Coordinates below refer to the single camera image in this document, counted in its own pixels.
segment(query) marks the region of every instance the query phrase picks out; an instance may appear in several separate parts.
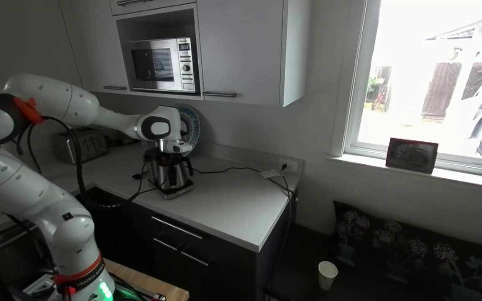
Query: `white robotic arm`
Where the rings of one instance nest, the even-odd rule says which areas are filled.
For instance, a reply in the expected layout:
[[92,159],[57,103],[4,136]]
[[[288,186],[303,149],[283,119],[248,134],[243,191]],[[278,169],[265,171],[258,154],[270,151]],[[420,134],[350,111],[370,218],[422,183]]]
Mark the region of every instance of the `white robotic arm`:
[[[104,126],[141,141],[161,141],[161,153],[181,156],[193,148],[181,141],[178,109],[159,108],[146,116],[122,116],[99,106],[99,101],[74,86],[22,74],[12,77],[5,93],[35,103],[42,116],[57,118],[70,126]],[[0,96],[0,143],[17,133],[15,109],[5,108]],[[74,301],[112,300],[114,282],[94,240],[94,223],[86,208],[59,186],[29,169],[0,148],[0,213],[30,220],[44,235],[55,268],[57,287]]]
[[186,154],[193,148],[181,141],[181,119],[174,108],[158,108],[144,116],[122,116],[101,108],[91,93],[49,77],[20,74],[7,81],[5,93],[22,101],[34,99],[42,116],[70,126],[102,126],[139,141],[159,141],[161,153]]

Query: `wall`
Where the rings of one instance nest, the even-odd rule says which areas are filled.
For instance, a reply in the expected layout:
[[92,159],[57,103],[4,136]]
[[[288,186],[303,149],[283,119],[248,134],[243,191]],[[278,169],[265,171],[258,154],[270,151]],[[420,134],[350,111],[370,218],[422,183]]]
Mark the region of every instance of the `wall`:
[[[286,109],[189,103],[204,119],[203,141],[276,153],[306,161],[298,223],[333,231],[332,201],[482,243],[482,190],[328,161],[335,109],[352,86],[360,0],[313,0],[306,98]],[[158,104],[141,98],[102,96],[126,113]]]

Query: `paper cup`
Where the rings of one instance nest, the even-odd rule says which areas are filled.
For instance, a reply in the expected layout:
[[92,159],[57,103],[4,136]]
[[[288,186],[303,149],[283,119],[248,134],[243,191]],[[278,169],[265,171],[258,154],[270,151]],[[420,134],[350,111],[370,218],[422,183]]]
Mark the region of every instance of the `paper cup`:
[[338,268],[330,261],[322,261],[318,265],[320,288],[328,292],[338,276]]

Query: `window sill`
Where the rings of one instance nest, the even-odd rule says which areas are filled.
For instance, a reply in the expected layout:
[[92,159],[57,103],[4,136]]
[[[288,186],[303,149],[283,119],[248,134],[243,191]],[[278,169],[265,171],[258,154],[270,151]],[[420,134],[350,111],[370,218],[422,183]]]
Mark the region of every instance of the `window sill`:
[[383,159],[343,154],[340,158],[328,158],[333,163],[353,164],[357,169],[365,169],[360,173],[373,174],[373,171],[399,178],[415,178],[415,181],[427,183],[432,188],[457,188],[457,186],[475,186],[482,188],[482,176],[457,173],[449,169],[434,169],[432,174],[422,174],[405,169],[387,168]]

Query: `door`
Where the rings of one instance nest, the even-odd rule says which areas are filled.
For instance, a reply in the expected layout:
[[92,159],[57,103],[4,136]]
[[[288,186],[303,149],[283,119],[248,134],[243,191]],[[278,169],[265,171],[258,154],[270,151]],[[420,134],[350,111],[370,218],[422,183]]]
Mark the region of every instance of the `door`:
[[208,101],[278,104],[283,11],[283,0],[198,0]]
[[0,81],[20,72],[81,86],[57,0],[0,0]]
[[460,69],[460,62],[444,62],[437,66],[424,103],[424,118],[445,118]]
[[116,21],[106,0],[60,0],[84,88],[126,93],[127,77]]

